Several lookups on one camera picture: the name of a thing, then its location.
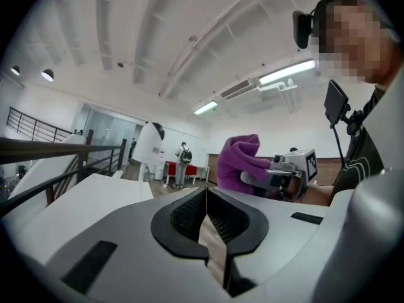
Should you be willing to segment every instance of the purple cloth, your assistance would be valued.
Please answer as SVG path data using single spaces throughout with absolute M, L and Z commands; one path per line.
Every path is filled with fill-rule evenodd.
M 242 171 L 249 172 L 257 180 L 265 179 L 271 162 L 255 158 L 259 148 L 256 134 L 229 138 L 217 160 L 217 185 L 225 189 L 254 195 L 254 188 L 240 180 Z

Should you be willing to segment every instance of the ceiling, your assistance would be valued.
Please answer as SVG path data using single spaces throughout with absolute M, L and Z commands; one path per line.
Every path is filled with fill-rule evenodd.
M 252 89 L 226 100 L 221 93 L 297 61 L 311 58 L 293 41 L 292 12 L 310 12 L 319 0 L 38 0 L 11 42 L 1 69 L 21 68 L 16 80 L 73 91 L 77 73 L 107 75 L 192 113 L 219 117 L 286 107 L 325 88 L 314 70 L 293 77 L 298 88 L 280 93 Z M 55 81 L 40 76 L 51 68 Z

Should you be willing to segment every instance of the backpack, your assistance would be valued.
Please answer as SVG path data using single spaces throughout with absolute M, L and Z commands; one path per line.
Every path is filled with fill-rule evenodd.
M 180 162 L 183 164 L 189 164 L 192 160 L 192 153 L 189 149 L 185 149 L 181 154 Z

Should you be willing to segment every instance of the person standing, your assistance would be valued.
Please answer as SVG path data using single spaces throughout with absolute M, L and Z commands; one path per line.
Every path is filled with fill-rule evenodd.
M 191 159 L 189 158 L 190 154 L 191 152 L 187 147 L 187 143 L 183 141 L 181 147 L 175 152 L 175 155 L 177 156 L 177 164 L 175 165 L 175 188 L 184 187 L 185 171 L 188 164 L 191 162 Z

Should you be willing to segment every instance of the cable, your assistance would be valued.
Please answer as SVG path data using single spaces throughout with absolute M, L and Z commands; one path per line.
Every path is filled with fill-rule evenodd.
M 340 151 L 340 157 L 341 157 L 341 165 L 342 168 L 344 168 L 345 166 L 345 161 L 343 159 L 343 155 L 342 155 L 342 151 L 341 151 L 341 144 L 340 144 L 340 139 L 338 137 L 338 133 L 336 133 L 335 127 L 333 127 L 333 131 L 334 131 L 334 135 L 335 135 L 335 139 L 336 139 L 336 144 L 338 146 L 338 150 Z

